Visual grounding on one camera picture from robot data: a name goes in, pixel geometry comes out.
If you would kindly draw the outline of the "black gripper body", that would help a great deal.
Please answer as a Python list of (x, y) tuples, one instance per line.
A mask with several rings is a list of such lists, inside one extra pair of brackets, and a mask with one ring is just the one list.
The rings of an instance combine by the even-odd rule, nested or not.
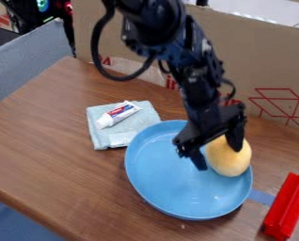
[(236, 103), (220, 105), (212, 102), (206, 105), (193, 106), (182, 102), (186, 123), (172, 139), (178, 157), (189, 157), (189, 151), (198, 149), (226, 132), (230, 123), (245, 122), (245, 105)]

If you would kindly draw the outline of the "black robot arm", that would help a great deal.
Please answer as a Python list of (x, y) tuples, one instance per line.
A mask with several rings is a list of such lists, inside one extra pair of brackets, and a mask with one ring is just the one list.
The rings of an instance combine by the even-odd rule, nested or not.
[(121, 38), (130, 50), (153, 58), (178, 84), (188, 122), (173, 138), (180, 157), (206, 169), (200, 147), (220, 136), (233, 151), (242, 148), (245, 105), (221, 104), (222, 62), (181, 0), (116, 0)]

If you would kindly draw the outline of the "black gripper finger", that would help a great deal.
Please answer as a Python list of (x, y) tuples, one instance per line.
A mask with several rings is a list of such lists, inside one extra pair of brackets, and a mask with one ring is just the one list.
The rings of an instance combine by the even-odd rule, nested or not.
[(245, 123), (242, 121), (230, 123), (224, 134), (230, 149), (237, 153), (242, 148), (245, 136)]
[(204, 160), (204, 156), (198, 149), (192, 149), (189, 151), (189, 159), (197, 170), (206, 170), (206, 164)]

